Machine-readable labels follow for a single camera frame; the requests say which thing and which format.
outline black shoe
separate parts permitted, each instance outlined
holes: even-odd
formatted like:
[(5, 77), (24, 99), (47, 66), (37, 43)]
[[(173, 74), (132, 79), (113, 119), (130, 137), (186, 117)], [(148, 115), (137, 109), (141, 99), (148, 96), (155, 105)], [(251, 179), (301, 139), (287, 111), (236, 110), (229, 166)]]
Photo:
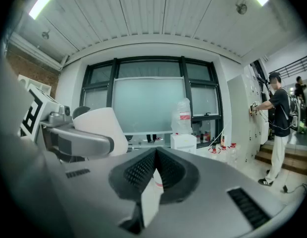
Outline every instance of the black shoe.
[[(269, 171), (270, 171), (270, 169), (267, 170), (267, 172), (266, 172), (267, 175), (269, 174)], [(279, 175), (279, 174), (277, 174), (276, 178), (278, 177), (278, 175)]]
[(268, 182), (266, 181), (265, 178), (264, 178), (264, 179), (259, 179), (258, 182), (259, 182), (261, 185), (269, 186), (269, 187), (272, 186), (272, 184), (273, 184), (273, 181), (272, 181), (271, 183), (268, 183)]

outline step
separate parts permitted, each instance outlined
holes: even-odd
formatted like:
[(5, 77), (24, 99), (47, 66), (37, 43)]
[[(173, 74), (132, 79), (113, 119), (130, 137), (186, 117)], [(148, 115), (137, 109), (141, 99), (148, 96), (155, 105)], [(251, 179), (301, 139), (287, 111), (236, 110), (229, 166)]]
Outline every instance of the step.
[[(272, 154), (272, 149), (273, 149), (273, 145), (268, 145), (268, 144), (264, 144), (260, 147), (261, 152), (270, 153), (270, 154)], [(295, 159), (295, 160), (300, 160), (300, 161), (307, 161), (307, 151), (286, 148), (285, 157)]]
[[(255, 159), (271, 164), (271, 156), (271, 153), (260, 151), (256, 154)], [(282, 168), (307, 176), (307, 161), (293, 159), (286, 156), (284, 158)]]

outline ceiling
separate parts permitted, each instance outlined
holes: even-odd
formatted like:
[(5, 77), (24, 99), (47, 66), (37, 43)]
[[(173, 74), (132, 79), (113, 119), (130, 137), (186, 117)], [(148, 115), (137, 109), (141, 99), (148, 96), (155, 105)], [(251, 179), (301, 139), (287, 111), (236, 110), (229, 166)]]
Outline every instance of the ceiling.
[[(242, 2), (244, 15), (235, 6)], [(36, 20), (25, 14), (16, 32), (57, 62), (98, 43), (145, 34), (193, 38), (243, 58), (275, 36), (284, 39), (280, 33), (291, 34), (295, 24), (282, 0), (264, 6), (256, 0), (51, 0)]]

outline backpack strap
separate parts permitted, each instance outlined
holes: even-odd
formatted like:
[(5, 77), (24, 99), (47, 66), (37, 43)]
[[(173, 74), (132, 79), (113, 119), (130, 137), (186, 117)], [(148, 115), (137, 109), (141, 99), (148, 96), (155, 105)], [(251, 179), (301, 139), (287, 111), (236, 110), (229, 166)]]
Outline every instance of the backpack strap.
[[(283, 87), (280, 87), (280, 89), (283, 89), (283, 90), (285, 90), (285, 91), (286, 91), (286, 93), (287, 93), (287, 95), (288, 95), (288, 100), (289, 100), (289, 108), (290, 108), (290, 110), (291, 110), (291, 106), (290, 106), (290, 95), (289, 95), (289, 93), (288, 93), (288, 92), (287, 92), (287, 90), (286, 90), (286, 89), (284, 89)], [(282, 111), (283, 111), (283, 113), (284, 113), (284, 115), (285, 115), (286, 119), (287, 119), (287, 120), (289, 120), (289, 117), (287, 116), (286, 112), (284, 111), (284, 109), (282, 108), (282, 106), (281, 106), (281, 105), (280, 105), (280, 107), (281, 107), (281, 109), (282, 109)]]

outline metal railing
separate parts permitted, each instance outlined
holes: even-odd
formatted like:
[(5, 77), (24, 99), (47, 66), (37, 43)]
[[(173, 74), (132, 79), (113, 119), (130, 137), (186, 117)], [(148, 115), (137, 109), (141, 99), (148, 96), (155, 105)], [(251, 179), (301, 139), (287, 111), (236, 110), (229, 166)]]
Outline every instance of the metal railing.
[(286, 78), (286, 77), (291, 77), (295, 74), (298, 74), (300, 72), (304, 72), (307, 70), (307, 56), (303, 57), (299, 60), (296, 60), (284, 67), (281, 67), (280, 69), (274, 70), (270, 72), (269, 74), (273, 72), (278, 72), (280, 73), (280, 77)]

